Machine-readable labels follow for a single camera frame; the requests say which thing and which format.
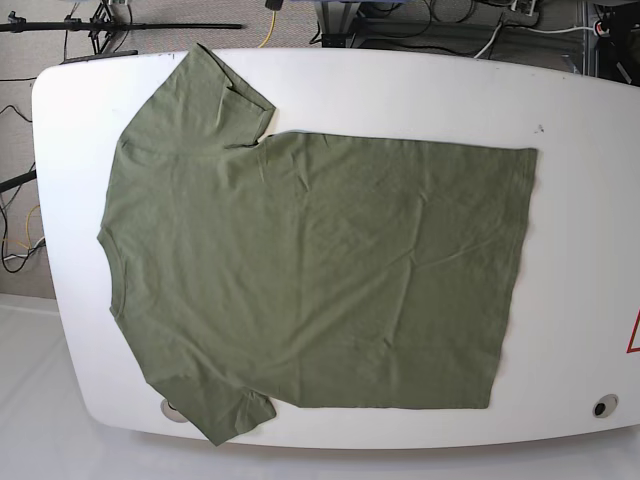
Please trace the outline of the olive green T-shirt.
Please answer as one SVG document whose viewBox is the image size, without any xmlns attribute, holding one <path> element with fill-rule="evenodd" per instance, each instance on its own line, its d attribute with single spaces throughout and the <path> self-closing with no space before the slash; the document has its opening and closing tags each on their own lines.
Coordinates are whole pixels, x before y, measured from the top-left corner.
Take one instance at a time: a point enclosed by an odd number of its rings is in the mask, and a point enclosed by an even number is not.
<svg viewBox="0 0 640 480">
<path fill-rule="evenodd" d="M 117 141 L 98 241 L 145 381 L 215 445 L 275 401 L 487 408 L 537 152 L 274 112 L 196 45 Z"/>
</svg>

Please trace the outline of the black tripod stand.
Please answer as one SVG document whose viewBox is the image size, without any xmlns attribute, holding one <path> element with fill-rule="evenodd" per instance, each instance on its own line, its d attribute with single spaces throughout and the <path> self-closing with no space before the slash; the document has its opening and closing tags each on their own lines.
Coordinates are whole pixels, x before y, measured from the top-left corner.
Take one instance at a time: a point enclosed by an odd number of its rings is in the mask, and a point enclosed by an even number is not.
<svg viewBox="0 0 640 480">
<path fill-rule="evenodd" d="M 7 21 L 1 24 L 2 33 L 22 34 L 33 32 L 64 32 L 63 61 L 68 59 L 68 34 L 86 32 L 91 42 L 94 55 L 106 54 L 115 37 L 121 35 L 122 38 L 128 36 L 130 32 L 155 31 L 155 30 L 242 30 L 240 23 L 140 23 L 133 20 L 133 12 L 129 5 L 126 5 L 129 14 L 128 20 L 119 19 L 114 11 L 111 1 L 100 1 L 93 15 L 83 20 L 75 16 L 75 9 L 59 22 L 52 21 L 29 21 L 25 17 L 18 16 L 15 11 L 11 11 L 7 16 Z"/>
</svg>

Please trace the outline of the red triangle sticker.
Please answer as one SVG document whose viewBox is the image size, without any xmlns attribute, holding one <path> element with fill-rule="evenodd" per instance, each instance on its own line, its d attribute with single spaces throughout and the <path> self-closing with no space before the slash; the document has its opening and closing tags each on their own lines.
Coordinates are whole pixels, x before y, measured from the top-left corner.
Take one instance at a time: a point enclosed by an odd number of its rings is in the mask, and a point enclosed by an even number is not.
<svg viewBox="0 0 640 480">
<path fill-rule="evenodd" d="M 640 312 L 637 314 L 633 329 L 632 329 L 632 333 L 628 342 L 628 346 L 627 346 L 627 353 L 635 353 L 635 352 L 639 352 L 640 351 L 640 346 L 637 343 L 637 340 L 639 339 L 639 323 L 640 323 Z"/>
</svg>

